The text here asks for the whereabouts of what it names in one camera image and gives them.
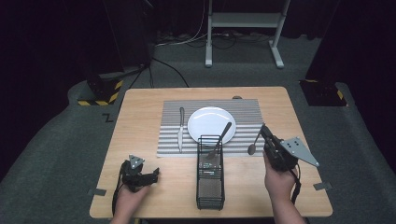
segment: knife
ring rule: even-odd
[[[180,108],[180,129],[177,133],[178,151],[182,152],[183,147],[183,127],[184,127],[184,107]]]

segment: striped placemat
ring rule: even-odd
[[[183,150],[178,150],[177,132],[180,128],[180,111],[184,107]],[[248,146],[254,143],[262,126],[262,112],[256,99],[232,100],[194,100],[194,101],[164,101],[163,119],[161,122],[158,141],[158,157],[196,157],[197,143],[190,137],[187,130],[189,118],[196,110],[216,106],[227,110],[235,119],[236,131],[233,138],[223,144],[224,156],[249,156]],[[256,143],[256,153],[253,156],[262,156],[264,140],[259,137]]]

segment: cutlery basket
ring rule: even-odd
[[[198,139],[196,201],[199,209],[221,210],[224,205],[223,150],[219,138],[219,135],[201,135]]]

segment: person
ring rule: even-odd
[[[278,172],[271,167],[265,152],[262,153],[265,162],[265,187],[268,190],[273,207],[276,224],[305,223],[300,212],[291,202],[291,190],[295,184],[290,172]]]
[[[297,208],[291,202],[290,195],[294,186],[294,176],[290,172],[278,172],[271,167],[268,158],[263,152],[265,163],[265,187],[268,190],[276,224],[305,223]],[[149,192],[150,186],[145,186],[137,193],[121,186],[116,210],[111,224],[129,223],[134,211]]]

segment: white plate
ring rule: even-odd
[[[208,106],[195,111],[189,118],[187,128],[190,136],[198,142],[202,134],[221,135],[228,122],[232,125],[222,139],[225,144],[233,138],[236,124],[233,116],[224,109]]]

